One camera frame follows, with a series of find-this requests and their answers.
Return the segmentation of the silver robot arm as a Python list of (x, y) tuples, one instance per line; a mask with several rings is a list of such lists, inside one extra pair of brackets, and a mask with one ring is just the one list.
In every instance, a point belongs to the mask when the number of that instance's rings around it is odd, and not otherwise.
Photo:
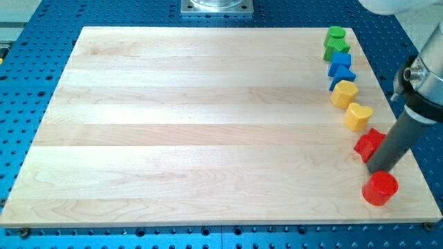
[[(360, 0), (377, 15), (395, 15), (430, 6), (436, 0)], [(416, 57), (409, 57), (397, 71), (390, 100), (405, 99), (406, 113), (431, 124), (442, 121), (442, 22), (440, 22)]]

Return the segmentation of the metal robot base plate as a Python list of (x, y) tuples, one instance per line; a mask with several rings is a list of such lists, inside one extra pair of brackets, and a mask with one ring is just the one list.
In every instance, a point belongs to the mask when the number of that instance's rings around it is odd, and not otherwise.
[(249, 15), (253, 12), (253, 0), (181, 0), (182, 15)]

